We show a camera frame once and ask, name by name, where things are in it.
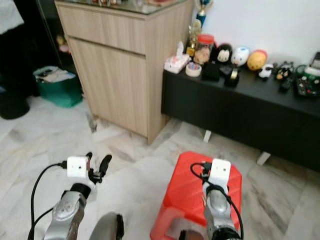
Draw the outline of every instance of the tissue box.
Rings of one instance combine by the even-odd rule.
[[[189,62],[189,55],[182,54],[181,58],[177,56],[169,57],[164,63],[164,70],[178,74]]]

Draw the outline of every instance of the yellow figurine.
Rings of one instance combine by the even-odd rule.
[[[266,62],[267,53],[263,50],[256,50],[250,54],[246,64],[251,71],[258,71],[266,64]]]

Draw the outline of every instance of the red jar lid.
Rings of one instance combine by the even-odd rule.
[[[215,41],[215,37],[211,34],[200,34],[198,36],[198,42],[202,44],[213,44]]]

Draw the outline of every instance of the figurine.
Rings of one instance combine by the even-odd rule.
[[[56,36],[56,42],[59,45],[59,50],[63,53],[71,54],[68,43],[63,36]]]
[[[266,64],[266,61],[267,53],[263,50],[256,50],[250,54],[246,64],[251,71],[257,71]]]
[[[220,64],[226,64],[230,62],[231,55],[231,45],[228,43],[223,43],[218,48],[212,50],[210,60]]]
[[[277,65],[276,63],[274,64],[268,63],[263,65],[262,68],[258,71],[258,76],[264,80],[267,80],[272,74],[276,65]]]
[[[246,46],[240,46],[235,49],[231,57],[231,63],[240,67],[244,65],[249,57],[250,51]]]
[[[277,80],[286,80],[294,71],[294,62],[285,61],[277,71],[275,78]]]
[[[189,26],[189,46],[186,48],[186,54],[193,57],[195,54],[195,47],[201,33],[201,21],[196,19],[192,26]]]

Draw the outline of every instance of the black cable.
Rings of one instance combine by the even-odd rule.
[[[28,234],[28,239],[27,240],[31,240],[33,238],[32,235],[34,235],[35,233],[35,227],[36,224],[40,221],[40,219],[42,219],[46,214],[50,213],[54,208],[50,208],[49,210],[45,211],[44,213],[42,213],[34,222],[34,224],[31,226],[29,234]]]
[[[34,206],[34,199],[35,199],[35,193],[36,193],[36,188],[37,188],[37,185],[40,181],[40,178],[42,177],[42,175],[51,167],[54,167],[54,166],[60,166],[60,167],[64,167],[64,162],[60,162],[60,163],[55,163],[55,164],[51,164],[49,166],[47,166],[41,173],[40,175],[38,176],[37,180],[35,181],[35,184],[33,186],[33,189],[32,189],[32,193],[31,193],[31,240],[34,239],[34,228],[32,229],[32,226],[35,225],[35,206]]]
[[[234,211],[235,211],[235,213],[236,213],[236,215],[237,215],[237,217],[238,217],[238,219],[239,219],[239,224],[240,224],[240,236],[241,236],[241,239],[244,239],[244,225],[243,225],[243,223],[242,223],[242,219],[241,219],[240,213],[239,213],[236,205],[234,204],[234,202],[233,202],[233,201],[231,200],[231,198],[225,193],[224,189],[223,189],[221,186],[212,184],[212,183],[209,182],[207,179],[205,179],[205,178],[202,177],[201,175],[198,175],[198,174],[194,171],[194,169],[193,169],[194,166],[201,166],[201,167],[203,167],[204,164],[205,164],[205,163],[199,163],[199,162],[196,162],[196,163],[191,164],[191,166],[190,166],[191,172],[192,172],[196,177],[198,177],[199,179],[201,179],[202,181],[204,181],[204,182],[208,183],[210,186],[214,187],[215,190],[219,190],[219,191],[225,196],[227,202],[228,202],[229,204],[231,204],[232,207],[234,208]]]

